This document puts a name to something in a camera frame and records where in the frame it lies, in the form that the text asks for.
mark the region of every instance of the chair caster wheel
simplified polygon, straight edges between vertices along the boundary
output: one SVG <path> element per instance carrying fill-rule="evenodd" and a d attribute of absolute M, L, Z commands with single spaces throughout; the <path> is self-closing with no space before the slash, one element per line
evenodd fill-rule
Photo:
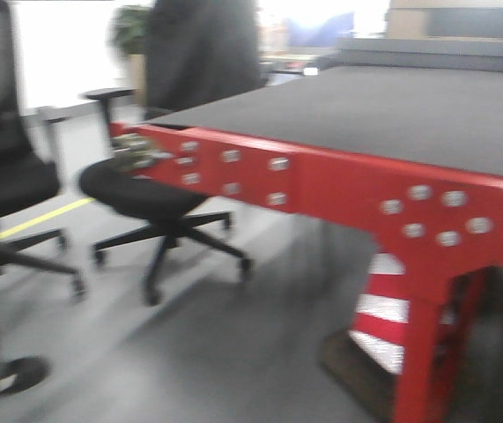
<path fill-rule="evenodd" d="M 240 271 L 241 271 L 241 276 L 245 279 L 249 276 L 251 273 L 251 270 L 253 269 L 253 260 L 247 257 L 243 257 L 240 260 Z"/>
<path fill-rule="evenodd" d="M 59 235 L 57 237 L 57 246 L 61 251 L 66 251 L 69 247 L 69 240 L 67 239 L 67 236 L 64 234 Z"/>
<path fill-rule="evenodd" d="M 145 305 L 149 307 L 157 306 L 161 303 L 161 297 L 162 295 L 159 291 L 155 291 L 152 293 L 145 293 L 144 296 Z"/>
<path fill-rule="evenodd" d="M 231 216 L 228 216 L 227 218 L 225 218 L 223 221 L 223 228 L 225 231 L 229 231 L 231 228 L 232 228 L 232 217 Z"/>
<path fill-rule="evenodd" d="M 100 268 L 107 262 L 107 253 L 101 249 L 95 250 L 92 254 L 92 258 L 96 264 L 96 267 Z"/>
<path fill-rule="evenodd" d="M 79 300 L 83 300 L 86 296 L 86 287 L 83 280 L 77 276 L 73 279 L 73 295 Z"/>

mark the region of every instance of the metal bolt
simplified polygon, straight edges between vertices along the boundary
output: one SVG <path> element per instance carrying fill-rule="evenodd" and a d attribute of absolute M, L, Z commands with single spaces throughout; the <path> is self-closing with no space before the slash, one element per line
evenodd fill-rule
<path fill-rule="evenodd" d="M 443 194 L 441 200 L 446 207 L 462 207 L 466 204 L 468 198 L 463 191 L 449 191 Z"/>
<path fill-rule="evenodd" d="M 181 143 L 182 152 L 195 152 L 196 150 L 198 150 L 197 141 L 185 141 L 184 143 Z"/>
<path fill-rule="evenodd" d="M 421 238 L 425 235 L 425 226 L 421 223 L 410 223 L 402 228 L 406 238 Z"/>
<path fill-rule="evenodd" d="M 175 162 L 179 166 L 190 166 L 194 165 L 196 160 L 194 157 L 180 157 L 176 159 Z"/>
<path fill-rule="evenodd" d="M 200 182 L 200 174 L 184 174 L 182 182 L 186 185 L 194 185 Z"/>
<path fill-rule="evenodd" d="M 424 201 L 431 198 L 433 189 L 429 185 L 416 185 L 408 190 L 408 197 L 414 201 Z"/>
<path fill-rule="evenodd" d="M 225 150 L 222 152 L 222 161 L 224 163 L 234 163 L 241 160 L 241 152 L 239 150 Z"/>
<path fill-rule="evenodd" d="M 384 214 L 398 214 L 403 210 L 403 203 L 400 200 L 386 200 L 381 203 L 381 210 Z"/>
<path fill-rule="evenodd" d="M 286 194 L 284 192 L 273 192 L 267 196 L 268 205 L 286 204 Z"/>
<path fill-rule="evenodd" d="M 446 231 L 437 234 L 437 243 L 442 247 L 454 247 L 461 243 L 461 235 L 456 231 Z"/>
<path fill-rule="evenodd" d="M 275 159 L 269 160 L 269 170 L 273 172 L 286 170 L 288 167 L 290 167 L 290 160 L 286 157 L 276 157 Z"/>
<path fill-rule="evenodd" d="M 471 234 L 488 234 L 494 228 L 491 219 L 474 218 L 466 222 L 466 228 Z"/>
<path fill-rule="evenodd" d="M 241 186 L 237 182 L 227 183 L 222 190 L 227 196 L 234 196 L 241 192 Z"/>

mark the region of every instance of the red table leg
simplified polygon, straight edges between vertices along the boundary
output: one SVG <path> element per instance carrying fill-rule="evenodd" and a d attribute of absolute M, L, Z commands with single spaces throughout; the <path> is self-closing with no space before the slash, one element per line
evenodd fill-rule
<path fill-rule="evenodd" d="M 429 423 L 433 395 L 433 363 L 442 306 L 415 299 L 410 304 L 403 372 L 396 386 L 394 423 Z"/>
<path fill-rule="evenodd" d="M 443 358 L 433 378 L 433 403 L 430 410 L 431 421 L 440 421 L 445 415 L 455 379 L 461 364 L 462 354 L 470 334 L 470 326 L 485 288 L 487 270 L 475 271 L 469 275 L 469 283 L 457 310 L 456 329 L 446 345 L 447 355 Z"/>

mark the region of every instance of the black sneaker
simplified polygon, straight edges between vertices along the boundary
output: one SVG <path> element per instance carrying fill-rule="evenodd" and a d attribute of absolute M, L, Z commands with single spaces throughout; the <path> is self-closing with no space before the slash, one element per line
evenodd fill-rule
<path fill-rule="evenodd" d="M 49 364 L 41 357 L 26 357 L 6 363 L 0 378 L 0 395 L 27 390 L 49 375 Z"/>

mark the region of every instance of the chair armrest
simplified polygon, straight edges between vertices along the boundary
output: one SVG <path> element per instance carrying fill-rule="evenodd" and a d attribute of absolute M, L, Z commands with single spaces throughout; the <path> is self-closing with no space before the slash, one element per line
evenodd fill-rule
<path fill-rule="evenodd" d="M 56 164 L 61 164 L 61 149 L 59 143 L 57 142 L 54 125 L 56 123 L 66 121 L 69 117 L 65 115 L 61 109 L 52 108 L 51 106 L 37 108 L 36 113 L 38 114 L 40 120 L 44 123 L 51 158 Z"/>
<path fill-rule="evenodd" d="M 112 114 L 110 113 L 110 101 L 118 97 L 132 95 L 134 90 L 129 88 L 102 88 L 99 90 L 87 91 L 82 93 L 81 97 L 99 102 L 100 111 L 104 117 L 104 123 L 107 125 L 107 134 L 110 139 L 110 123 L 112 122 Z"/>
<path fill-rule="evenodd" d="M 86 93 L 82 93 L 81 96 L 89 100 L 108 101 L 133 94 L 134 90 L 129 88 L 102 88 L 100 90 L 87 91 Z"/>

